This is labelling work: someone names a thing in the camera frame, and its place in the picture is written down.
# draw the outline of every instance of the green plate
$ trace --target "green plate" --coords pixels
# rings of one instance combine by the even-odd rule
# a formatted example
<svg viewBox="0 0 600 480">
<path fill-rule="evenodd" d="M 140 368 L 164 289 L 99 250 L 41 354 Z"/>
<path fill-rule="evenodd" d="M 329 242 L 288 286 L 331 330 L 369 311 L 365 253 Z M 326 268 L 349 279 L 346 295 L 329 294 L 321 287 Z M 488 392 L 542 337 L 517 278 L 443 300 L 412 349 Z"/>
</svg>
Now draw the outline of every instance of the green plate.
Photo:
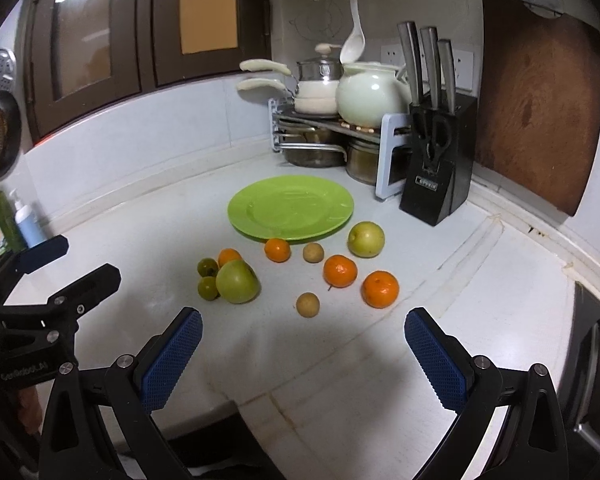
<svg viewBox="0 0 600 480">
<path fill-rule="evenodd" d="M 353 198 L 340 184 L 325 178 L 275 176 L 239 191 L 227 213 L 231 224 L 251 237 L 305 240 L 349 220 Z"/>
</svg>

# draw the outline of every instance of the white ceramic pot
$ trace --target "white ceramic pot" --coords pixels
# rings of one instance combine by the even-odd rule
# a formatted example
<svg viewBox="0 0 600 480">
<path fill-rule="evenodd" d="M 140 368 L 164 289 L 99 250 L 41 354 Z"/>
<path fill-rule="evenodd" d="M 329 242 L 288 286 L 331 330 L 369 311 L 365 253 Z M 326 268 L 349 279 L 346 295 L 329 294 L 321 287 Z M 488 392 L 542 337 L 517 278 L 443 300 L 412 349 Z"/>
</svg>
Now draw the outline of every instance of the white ceramic pot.
<svg viewBox="0 0 600 480">
<path fill-rule="evenodd" d="M 335 97 L 315 99 L 296 97 L 294 107 L 296 112 L 301 114 L 321 116 L 335 116 L 338 114 L 338 104 Z"/>
<path fill-rule="evenodd" d="M 408 113 L 411 91 L 398 67 L 376 62 L 350 63 L 336 91 L 338 113 L 347 123 L 379 128 L 385 114 Z"/>
<path fill-rule="evenodd" d="M 340 81 L 299 81 L 296 97 L 301 99 L 335 99 Z"/>
</svg>

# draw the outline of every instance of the small green fruit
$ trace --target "small green fruit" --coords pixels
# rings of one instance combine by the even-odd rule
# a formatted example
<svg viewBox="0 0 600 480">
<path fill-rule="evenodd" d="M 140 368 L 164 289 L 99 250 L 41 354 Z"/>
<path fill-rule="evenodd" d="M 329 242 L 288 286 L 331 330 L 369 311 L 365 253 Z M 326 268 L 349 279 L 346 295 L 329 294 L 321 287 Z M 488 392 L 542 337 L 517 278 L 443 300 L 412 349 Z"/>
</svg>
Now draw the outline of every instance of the small green fruit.
<svg viewBox="0 0 600 480">
<path fill-rule="evenodd" d="M 384 231 L 373 222 L 360 222 L 349 232 L 347 247 L 360 258 L 378 256 L 384 247 Z"/>
<path fill-rule="evenodd" d="M 198 262 L 198 274 L 203 278 L 206 276 L 217 276 L 218 264 L 213 258 L 202 258 Z"/>
<path fill-rule="evenodd" d="M 207 301 L 213 301 L 220 296 L 216 287 L 216 279 L 213 276 L 205 276 L 198 282 L 198 294 L 200 298 Z"/>
</svg>

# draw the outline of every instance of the cabinet door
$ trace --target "cabinet door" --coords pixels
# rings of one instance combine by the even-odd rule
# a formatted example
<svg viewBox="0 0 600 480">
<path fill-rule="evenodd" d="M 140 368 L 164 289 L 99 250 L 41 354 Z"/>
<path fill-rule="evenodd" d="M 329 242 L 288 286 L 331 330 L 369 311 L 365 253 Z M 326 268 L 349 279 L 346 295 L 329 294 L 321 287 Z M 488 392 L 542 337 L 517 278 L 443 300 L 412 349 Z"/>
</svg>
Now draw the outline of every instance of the cabinet door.
<svg viewBox="0 0 600 480">
<path fill-rule="evenodd" d="M 154 0 L 154 56 L 158 85 L 270 57 L 269 0 Z"/>
<path fill-rule="evenodd" d="M 37 0 L 30 67 L 38 138 L 139 92 L 135 0 Z"/>
</svg>

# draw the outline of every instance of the knife block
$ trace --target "knife block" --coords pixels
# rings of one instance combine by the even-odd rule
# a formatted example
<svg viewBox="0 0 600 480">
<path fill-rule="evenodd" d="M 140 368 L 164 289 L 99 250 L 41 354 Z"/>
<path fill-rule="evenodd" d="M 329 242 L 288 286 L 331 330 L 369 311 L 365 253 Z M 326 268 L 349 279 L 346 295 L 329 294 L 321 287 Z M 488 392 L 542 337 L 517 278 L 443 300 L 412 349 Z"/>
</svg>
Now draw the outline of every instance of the knife block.
<svg viewBox="0 0 600 480">
<path fill-rule="evenodd" d="M 444 115 L 450 123 L 451 144 L 440 157 L 438 167 L 425 165 L 425 154 L 419 142 L 413 143 L 413 154 L 407 171 L 400 209 L 435 226 L 458 209 L 469 195 L 474 166 L 475 132 L 478 101 L 475 97 L 456 94 L 456 114 L 432 110 L 429 95 L 422 104 L 410 107 L 411 124 L 414 110 L 424 110 L 433 117 Z"/>
</svg>

